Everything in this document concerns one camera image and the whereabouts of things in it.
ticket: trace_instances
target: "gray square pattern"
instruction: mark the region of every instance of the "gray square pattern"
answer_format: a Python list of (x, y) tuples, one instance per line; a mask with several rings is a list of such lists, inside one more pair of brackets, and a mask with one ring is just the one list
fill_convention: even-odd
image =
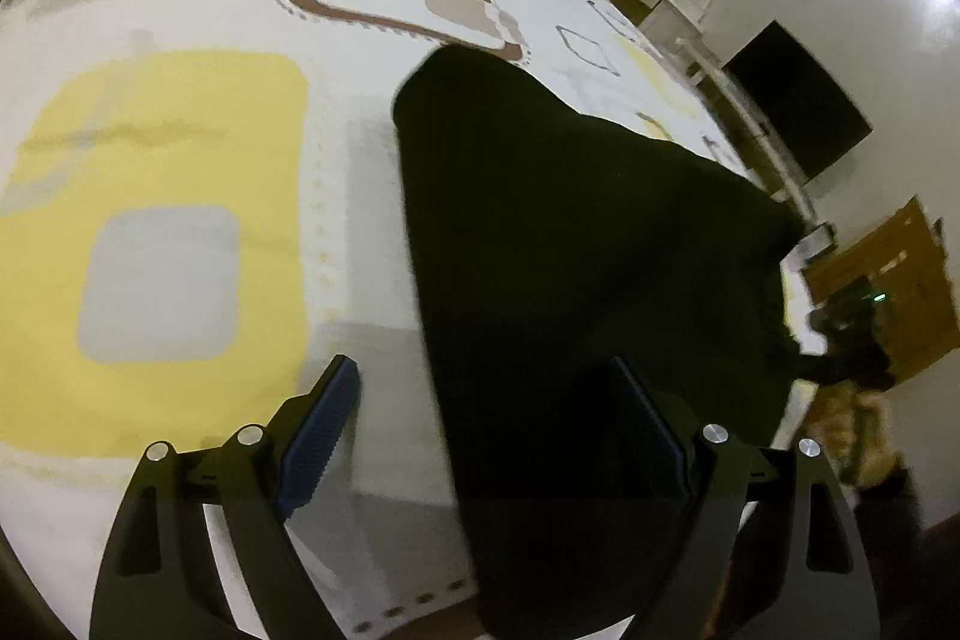
[(213, 359), (236, 337), (240, 227), (214, 205), (112, 215), (90, 257), (77, 342), (99, 363)]

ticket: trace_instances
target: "wall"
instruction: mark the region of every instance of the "wall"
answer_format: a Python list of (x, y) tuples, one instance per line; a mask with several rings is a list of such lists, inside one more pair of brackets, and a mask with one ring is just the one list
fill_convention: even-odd
[[(960, 0), (713, 0), (704, 42), (726, 61), (778, 20), (830, 72), (874, 132), (808, 191), (843, 244), (913, 194), (944, 217), (960, 279)], [(925, 522), (960, 512), (960, 351), (890, 394)]]

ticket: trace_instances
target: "silver screw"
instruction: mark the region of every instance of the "silver screw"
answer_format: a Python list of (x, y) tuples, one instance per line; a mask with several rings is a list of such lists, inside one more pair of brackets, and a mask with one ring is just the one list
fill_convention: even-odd
[(256, 424), (245, 426), (237, 432), (237, 442), (241, 445), (256, 445), (261, 439), (263, 439), (263, 429)]
[(147, 458), (150, 461), (160, 461), (167, 453), (170, 453), (170, 448), (166, 442), (155, 442), (147, 448)]
[(800, 453), (803, 453), (803, 456), (810, 456), (810, 458), (816, 458), (816, 456), (820, 456), (820, 444), (815, 439), (804, 437), (800, 441), (799, 447)]
[(704, 439), (714, 445), (719, 445), (721, 442), (730, 439), (730, 433), (718, 423), (709, 423), (704, 426)]

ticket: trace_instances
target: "folded black fabric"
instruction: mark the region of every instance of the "folded black fabric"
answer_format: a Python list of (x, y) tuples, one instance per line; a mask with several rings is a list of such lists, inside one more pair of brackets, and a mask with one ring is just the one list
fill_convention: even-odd
[(688, 512), (651, 496), (597, 367), (622, 356), (768, 444), (798, 353), (779, 261), (802, 225), (478, 50), (432, 54), (394, 119), (481, 617), (499, 640), (596, 632), (653, 595)]

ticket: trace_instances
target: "black tv screen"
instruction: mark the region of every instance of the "black tv screen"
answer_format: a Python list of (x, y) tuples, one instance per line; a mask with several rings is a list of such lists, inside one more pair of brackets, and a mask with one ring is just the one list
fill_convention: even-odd
[(872, 131), (827, 71), (778, 23), (727, 63), (812, 178)]

